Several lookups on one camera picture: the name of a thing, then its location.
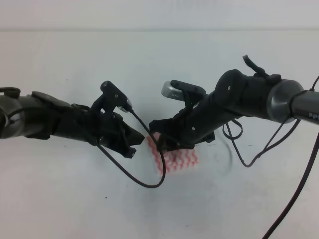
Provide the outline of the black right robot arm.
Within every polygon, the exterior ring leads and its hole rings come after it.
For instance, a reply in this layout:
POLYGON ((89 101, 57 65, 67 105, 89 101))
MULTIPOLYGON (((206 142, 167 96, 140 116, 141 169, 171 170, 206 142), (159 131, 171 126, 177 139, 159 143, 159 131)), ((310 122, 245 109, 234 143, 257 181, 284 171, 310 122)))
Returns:
POLYGON ((212 93, 200 86, 171 80, 162 94, 183 101, 185 107, 169 119, 154 120, 149 129, 160 134, 160 145, 167 151, 192 149, 215 140, 215 130, 240 117, 257 117, 277 123, 292 120, 319 122, 319 94, 305 90, 294 80, 267 74, 244 56, 254 70, 247 76, 237 69, 225 72, 212 93))

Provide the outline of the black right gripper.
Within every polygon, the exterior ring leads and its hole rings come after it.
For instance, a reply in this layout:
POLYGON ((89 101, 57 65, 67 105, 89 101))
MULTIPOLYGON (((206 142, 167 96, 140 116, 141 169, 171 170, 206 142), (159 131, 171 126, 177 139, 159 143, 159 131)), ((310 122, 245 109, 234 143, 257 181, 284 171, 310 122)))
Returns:
POLYGON ((213 109, 213 97, 205 97, 196 107, 184 108, 172 119, 150 122, 151 133, 163 134, 157 140, 157 151, 194 149, 195 144, 215 141, 214 129, 211 126, 213 109))

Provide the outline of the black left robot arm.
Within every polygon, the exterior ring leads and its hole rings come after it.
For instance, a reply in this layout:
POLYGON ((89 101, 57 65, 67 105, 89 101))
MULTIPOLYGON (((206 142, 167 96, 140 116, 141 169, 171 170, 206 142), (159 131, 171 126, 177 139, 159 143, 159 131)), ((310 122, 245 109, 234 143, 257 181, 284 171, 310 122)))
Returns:
POLYGON ((0 89, 0 137, 24 136, 48 140, 52 136, 101 145, 132 158, 144 136, 128 126, 117 106, 102 94, 91 107, 69 104, 51 95, 34 91, 22 96, 15 87, 0 89))

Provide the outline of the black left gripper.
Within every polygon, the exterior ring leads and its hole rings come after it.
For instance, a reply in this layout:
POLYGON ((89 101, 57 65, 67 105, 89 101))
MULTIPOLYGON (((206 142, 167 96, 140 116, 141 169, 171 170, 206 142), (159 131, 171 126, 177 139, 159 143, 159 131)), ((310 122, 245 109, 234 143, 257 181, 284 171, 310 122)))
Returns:
POLYGON ((136 150, 130 146, 140 145, 145 137, 123 122, 117 113, 92 112, 88 106, 72 104, 64 111, 54 129, 56 137, 101 145, 133 158, 136 150))

